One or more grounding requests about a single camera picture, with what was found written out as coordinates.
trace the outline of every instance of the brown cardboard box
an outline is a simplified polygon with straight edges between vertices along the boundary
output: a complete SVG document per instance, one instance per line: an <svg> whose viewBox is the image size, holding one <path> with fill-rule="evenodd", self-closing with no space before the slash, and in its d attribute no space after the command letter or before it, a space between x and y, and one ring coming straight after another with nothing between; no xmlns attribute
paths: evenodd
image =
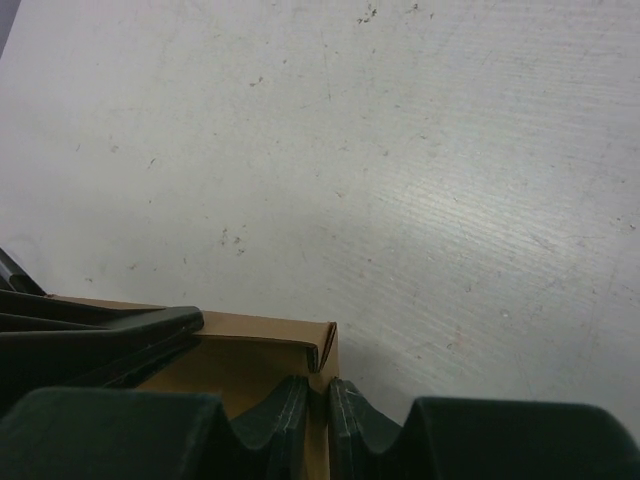
<svg viewBox="0 0 640 480"><path fill-rule="evenodd" d="M149 305L55 296L108 308ZM143 383L162 392L209 392L222 397L233 418L260 403L289 375L309 378L305 467L309 479L329 478L325 393L338 376L337 326L204 312L198 347Z"/></svg>

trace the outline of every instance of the table surface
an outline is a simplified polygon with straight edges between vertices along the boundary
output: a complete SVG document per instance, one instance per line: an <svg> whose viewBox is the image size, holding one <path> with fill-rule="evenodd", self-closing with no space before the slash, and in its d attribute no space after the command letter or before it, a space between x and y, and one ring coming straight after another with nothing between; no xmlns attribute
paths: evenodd
<svg viewBox="0 0 640 480"><path fill-rule="evenodd" d="M0 244L48 291L337 321L396 420L638 438L639 47L634 1L23 0Z"/></svg>

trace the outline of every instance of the cardboard box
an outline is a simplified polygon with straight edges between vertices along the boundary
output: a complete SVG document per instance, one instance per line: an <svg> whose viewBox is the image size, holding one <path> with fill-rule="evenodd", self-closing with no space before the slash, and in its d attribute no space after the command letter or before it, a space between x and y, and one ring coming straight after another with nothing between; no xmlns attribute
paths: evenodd
<svg viewBox="0 0 640 480"><path fill-rule="evenodd" d="M151 305L54 296L107 308ZM289 375L308 377L305 467L309 479L329 478L326 390L338 376L337 325L204 311L198 347L157 373L140 389L208 392L222 397L234 418L260 403Z"/></svg>

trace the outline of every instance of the black plastic part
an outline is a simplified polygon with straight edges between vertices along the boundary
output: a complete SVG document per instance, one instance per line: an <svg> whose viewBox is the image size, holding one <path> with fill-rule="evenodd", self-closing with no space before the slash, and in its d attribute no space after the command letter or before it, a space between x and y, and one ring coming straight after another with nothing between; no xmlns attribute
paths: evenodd
<svg viewBox="0 0 640 480"><path fill-rule="evenodd" d="M195 307L112 310L0 290L0 410L45 386L136 386L202 326Z"/></svg>
<svg viewBox="0 0 640 480"><path fill-rule="evenodd" d="M300 478L306 379L229 421L219 397L48 388L0 425L5 480Z"/></svg>
<svg viewBox="0 0 640 480"><path fill-rule="evenodd" d="M402 428L351 382L330 386L332 479L636 479L640 454L604 410L537 402L415 400Z"/></svg>
<svg viewBox="0 0 640 480"><path fill-rule="evenodd" d="M40 288L20 265L0 248L0 290L28 293L30 295L45 296L45 291Z"/></svg>

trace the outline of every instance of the white table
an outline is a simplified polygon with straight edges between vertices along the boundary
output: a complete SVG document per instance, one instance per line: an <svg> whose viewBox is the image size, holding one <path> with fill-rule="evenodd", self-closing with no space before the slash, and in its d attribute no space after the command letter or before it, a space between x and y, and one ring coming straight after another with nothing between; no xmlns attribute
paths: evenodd
<svg viewBox="0 0 640 480"><path fill-rule="evenodd" d="M0 245L48 291L338 321L396 420L638 438L640 4L413 1L22 0Z"/></svg>

